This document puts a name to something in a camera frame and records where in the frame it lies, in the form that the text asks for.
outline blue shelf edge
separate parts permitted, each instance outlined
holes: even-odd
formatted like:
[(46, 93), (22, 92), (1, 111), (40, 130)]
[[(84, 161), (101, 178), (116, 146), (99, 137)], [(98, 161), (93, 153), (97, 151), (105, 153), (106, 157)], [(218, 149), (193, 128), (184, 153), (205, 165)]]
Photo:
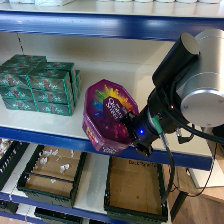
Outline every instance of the blue shelf edge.
[[(30, 142), (40, 145), (50, 145), (59, 148), (66, 148), (71, 150), (79, 150), (87, 153), (97, 153), (106, 155), (105, 153), (98, 152), (94, 149), (89, 140), (77, 139), (66, 136), (59, 136), (53, 134), (32, 132), (20, 129), (0, 127), (0, 137), (8, 138), (12, 140)], [(189, 154), (181, 154), (172, 152), (174, 162), (176, 166), (182, 166), (187, 168), (210, 170), (212, 164), (212, 156), (197, 156)], [(117, 157), (149, 161), (154, 163), (169, 164), (169, 159), (166, 151), (154, 149), (150, 157), (144, 157), (143, 155), (136, 152), (135, 148), (128, 147), (123, 150)]]
[(19, 214), (10, 214), (10, 213), (7, 213), (7, 212), (1, 212), (0, 211), (0, 216), (7, 217), (7, 218), (10, 218), (10, 219), (17, 219), (17, 220), (21, 220), (21, 221), (26, 221), (26, 217), (23, 216), (23, 215), (19, 215)]
[(48, 210), (52, 210), (56, 212), (61, 212), (61, 213), (69, 214), (69, 215), (87, 218), (87, 219), (98, 220), (101, 222), (108, 222), (113, 224), (130, 224), (124, 221), (110, 219), (107, 217), (106, 214), (100, 214), (100, 213), (85, 211), (85, 210), (76, 209), (76, 208), (66, 208), (66, 207), (62, 207), (58, 205), (47, 204), (44, 202), (34, 201), (34, 200), (30, 200), (29, 198), (16, 196), (16, 195), (12, 195), (12, 201), (15, 203), (32, 205), (39, 208), (44, 208), (44, 209), (48, 209)]
[(224, 30), (224, 18), (0, 10), (0, 32), (175, 41), (211, 28)]

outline gray cylinder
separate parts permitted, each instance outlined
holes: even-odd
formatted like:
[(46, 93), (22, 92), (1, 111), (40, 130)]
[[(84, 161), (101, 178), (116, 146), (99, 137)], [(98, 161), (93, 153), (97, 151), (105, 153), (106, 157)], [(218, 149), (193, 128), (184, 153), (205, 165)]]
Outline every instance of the gray cylinder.
[(224, 123), (224, 32), (205, 30), (195, 39), (199, 60), (176, 88), (181, 112), (201, 127), (219, 126)]

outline white shelf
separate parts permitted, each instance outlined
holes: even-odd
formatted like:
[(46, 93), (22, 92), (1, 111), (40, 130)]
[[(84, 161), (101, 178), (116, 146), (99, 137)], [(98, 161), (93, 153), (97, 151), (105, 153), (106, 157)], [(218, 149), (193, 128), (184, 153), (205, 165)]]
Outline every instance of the white shelf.
[[(115, 73), (114, 71), (82, 70), (81, 96), (75, 112), (71, 117), (39, 112), (7, 110), (2, 99), (0, 99), (0, 126), (37, 133), (87, 139), (87, 136), (82, 130), (85, 92), (89, 86), (102, 79), (108, 79), (123, 85), (137, 102), (139, 111), (146, 105), (148, 95), (154, 88), (150, 74), (122, 71), (121, 75), (120, 72)], [(189, 133), (183, 131), (183, 135), (189, 135)], [(182, 145), (178, 143), (175, 133), (167, 135), (167, 138), (172, 152), (184, 155), (211, 157), (211, 152), (206, 141), (197, 136), (188, 144)], [(153, 142), (152, 146), (154, 149), (165, 151), (159, 139)]]
[[(22, 191), (18, 191), (16, 186), (19, 176), (25, 169), (27, 162), (30, 160), (34, 150), (36, 148), (35, 144), (30, 144), (24, 153), (21, 161), (15, 167), (13, 174), (9, 178), (5, 187), (1, 191), (2, 193), (7, 193), (10, 200), (13, 202), (25, 203), (28, 205), (20, 205), (19, 212), (24, 215), (28, 209), (29, 214), (27, 216), (34, 218), (35, 207), (31, 206), (32, 201)], [(73, 209), (63, 208), (58, 206), (58, 212), (64, 212), (67, 214), (74, 215), (75, 211), (83, 211), (86, 218), (98, 217), (98, 220), (105, 220), (106, 212), (104, 211), (104, 193), (106, 189), (106, 179), (108, 171), (109, 156), (106, 155), (96, 155), (88, 154), (82, 176), (79, 183), (79, 189), (77, 197), (75, 200), (75, 205)], [(46, 205), (45, 203), (36, 202), (41, 208), (45, 209), (55, 209), (53, 205)]]
[(96, 1), (77, 0), (64, 6), (36, 6), (34, 4), (10, 4), (3, 3), (0, 10), (24, 11), (24, 12), (54, 12), (54, 13), (88, 13), (88, 14), (122, 14), (122, 15), (146, 15), (146, 16), (181, 16), (181, 17), (213, 17), (224, 16), (224, 4), (179, 2), (161, 3), (149, 2), (139, 3), (135, 1)]

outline cardboard box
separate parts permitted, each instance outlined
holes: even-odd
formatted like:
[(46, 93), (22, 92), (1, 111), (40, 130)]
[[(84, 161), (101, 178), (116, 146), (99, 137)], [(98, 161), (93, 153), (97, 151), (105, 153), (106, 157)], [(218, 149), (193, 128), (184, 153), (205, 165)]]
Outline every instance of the cardboard box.
[(63, 91), (66, 94), (71, 89), (69, 73), (66, 71), (33, 69), (28, 74), (28, 80), (32, 89)]
[(46, 70), (58, 70), (58, 71), (67, 71), (69, 72), (70, 82), (73, 83), (76, 81), (76, 72), (75, 64), (68, 62), (41, 62), (38, 66), (38, 69)]
[(66, 151), (70, 150), (39, 145), (18, 181), (18, 190), (31, 200), (72, 208), (86, 153), (76, 152), (77, 156), (70, 158), (61, 156), (68, 155)]
[(2, 99), (5, 107), (9, 110), (37, 111), (33, 100)]
[(17, 61), (17, 60), (8, 60), (2, 64), (4, 67), (12, 67), (12, 68), (35, 68), (40, 62), (35, 61)]
[(71, 88), (67, 90), (67, 94), (64, 91), (53, 92), (37, 89), (32, 89), (32, 93), (34, 99), (39, 102), (69, 104), (73, 100)]
[(72, 116), (75, 110), (73, 100), (70, 102), (70, 104), (44, 103), (44, 102), (37, 102), (37, 101), (36, 101), (36, 104), (37, 104), (38, 111), (43, 113)]
[(27, 75), (32, 68), (11, 68), (0, 66), (0, 86), (29, 88)]
[(30, 61), (30, 62), (47, 62), (46, 56), (16, 54), (9, 60)]
[(0, 86), (0, 95), (2, 98), (33, 100), (31, 90), (21, 87)]
[(109, 218), (135, 223), (161, 223), (168, 220), (167, 203), (159, 164), (111, 157), (104, 208)]

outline stacked green boxes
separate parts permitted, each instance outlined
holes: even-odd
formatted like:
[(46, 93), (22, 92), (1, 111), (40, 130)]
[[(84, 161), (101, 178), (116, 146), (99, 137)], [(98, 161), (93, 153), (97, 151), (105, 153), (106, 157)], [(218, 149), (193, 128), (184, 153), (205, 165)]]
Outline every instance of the stacked green boxes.
[(41, 62), (37, 66), (38, 69), (46, 70), (57, 70), (57, 71), (67, 71), (69, 72), (70, 83), (73, 93), (73, 101), (76, 106), (79, 95), (80, 95), (80, 85), (81, 85), (81, 76), (80, 71), (75, 70), (74, 63), (65, 63), (65, 62)]
[(43, 56), (15, 55), (0, 67), (0, 94), (7, 109), (37, 110), (27, 75), (43, 58)]
[(0, 66), (0, 95), (7, 109), (71, 116), (80, 96), (74, 63), (45, 56), (14, 55)]
[(33, 69), (28, 75), (38, 111), (71, 116), (75, 109), (67, 71)]

